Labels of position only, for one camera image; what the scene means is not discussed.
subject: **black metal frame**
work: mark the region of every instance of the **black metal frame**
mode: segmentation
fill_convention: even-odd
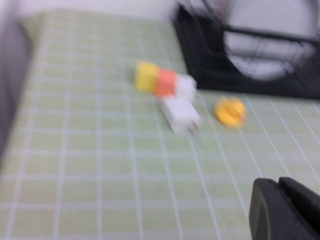
[[[197,81],[199,89],[241,93],[276,95],[298,98],[320,98],[320,41],[301,36],[278,34],[225,25],[212,9],[196,11],[192,4],[180,4],[173,21],[188,72]],[[314,54],[303,62],[279,55],[251,52],[230,52],[224,43],[225,33],[249,35],[258,40],[272,39],[297,44],[297,48],[311,45]],[[228,55],[249,59],[278,60],[291,65],[294,72],[271,80],[257,80],[242,74]]]

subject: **yellow toy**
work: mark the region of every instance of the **yellow toy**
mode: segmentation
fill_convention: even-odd
[[[228,128],[238,128],[245,125],[246,107],[237,98],[220,99],[214,109],[216,117]]]
[[[138,61],[134,85],[138,90],[153,92],[156,87],[159,67],[153,63]]]

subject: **gray object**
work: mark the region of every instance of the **gray object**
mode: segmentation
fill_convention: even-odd
[[[320,240],[320,196],[290,177],[257,178],[249,223],[252,240]]]
[[[0,29],[0,154],[3,153],[11,123],[24,87],[30,59],[30,41],[11,1]]]

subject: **orange block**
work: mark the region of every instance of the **orange block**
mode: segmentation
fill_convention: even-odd
[[[163,97],[175,94],[177,74],[174,71],[160,68],[155,84],[154,95]]]

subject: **yellow block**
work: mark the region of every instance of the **yellow block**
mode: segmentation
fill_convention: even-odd
[[[153,92],[156,87],[159,67],[146,61],[138,61],[135,73],[135,87],[145,92]]]

